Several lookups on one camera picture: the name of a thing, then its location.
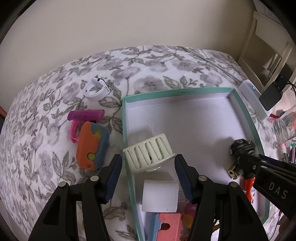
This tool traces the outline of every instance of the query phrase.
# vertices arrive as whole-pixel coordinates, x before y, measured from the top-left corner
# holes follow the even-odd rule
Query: power strip
[[[271,110],[267,111],[261,104],[259,100],[261,93],[259,92],[259,90],[257,90],[257,88],[250,80],[244,80],[239,86],[239,91],[250,103],[260,120],[263,121],[270,116]]]

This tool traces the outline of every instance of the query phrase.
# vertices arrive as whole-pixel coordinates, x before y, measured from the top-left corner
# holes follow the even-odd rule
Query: purple tube
[[[105,110],[72,110],[67,119],[69,121],[100,121],[104,115]]]

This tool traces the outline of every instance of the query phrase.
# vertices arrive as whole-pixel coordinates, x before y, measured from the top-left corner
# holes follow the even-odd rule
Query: green object
[[[237,100],[240,108],[242,109],[244,116],[249,124],[251,129],[252,135],[254,137],[254,143],[257,146],[258,152],[264,155],[263,147],[257,132],[257,129],[253,123],[253,120],[244,105],[243,101],[241,100],[240,96],[238,95],[237,91],[234,88],[226,88],[226,87],[204,87],[204,88],[185,88],[185,89],[173,89],[173,90],[163,90],[163,91],[154,91],[148,93],[141,93],[132,96],[124,97],[122,100],[122,126],[123,126],[123,148],[128,147],[128,139],[127,139],[127,130],[126,130],[126,103],[137,102],[142,100],[149,100],[149,99],[157,99],[157,98],[164,98],[164,97],[174,97],[174,96],[182,96],[182,95],[195,95],[195,94],[213,94],[213,93],[232,93]],[[136,207],[136,196],[135,190],[133,185],[133,177],[131,171],[129,169],[128,164],[126,163],[126,173],[127,173],[127,180],[128,180],[128,190],[131,198],[131,208],[133,217],[135,220],[136,230],[138,234],[139,241],[143,240],[142,229],[140,226],[140,221],[138,218],[138,210]],[[266,199],[265,202],[265,215],[261,219],[261,223],[264,224],[269,216],[269,200]]]

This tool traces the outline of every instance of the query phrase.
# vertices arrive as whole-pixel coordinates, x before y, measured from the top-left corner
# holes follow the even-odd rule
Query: floral pattern
[[[241,80],[247,79],[234,59],[218,51],[195,49]],[[111,92],[89,102],[82,89],[93,77],[106,81]],[[100,124],[110,133],[107,165],[123,148],[121,100],[127,95],[164,89],[205,86],[234,87],[221,70],[175,46],[137,46],[79,58],[41,76],[15,97],[0,135],[0,195],[8,212],[29,236],[46,202],[62,180],[84,182],[96,172],[78,167],[76,145],[70,141],[71,110],[104,109]],[[271,122],[262,122],[243,99],[261,137],[265,154],[276,158]],[[137,240],[125,170],[113,199],[103,205],[111,240]],[[81,203],[77,203],[80,240],[85,240]],[[271,204],[264,227],[273,232],[277,209]]]

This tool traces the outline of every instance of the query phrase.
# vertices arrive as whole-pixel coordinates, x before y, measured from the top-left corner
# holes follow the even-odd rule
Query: tray
[[[251,116],[233,88],[175,89],[128,96],[123,98],[122,119],[124,148],[165,133],[174,153],[182,154],[200,175],[217,183],[232,181],[227,169],[233,163],[229,147],[234,140],[251,139],[264,154]],[[145,241],[152,213],[141,210],[144,180],[178,180],[174,161],[167,161],[155,172],[135,176],[126,164],[126,172],[138,238]],[[180,206],[184,199],[179,185]],[[264,223],[269,201],[256,191],[253,207]]]

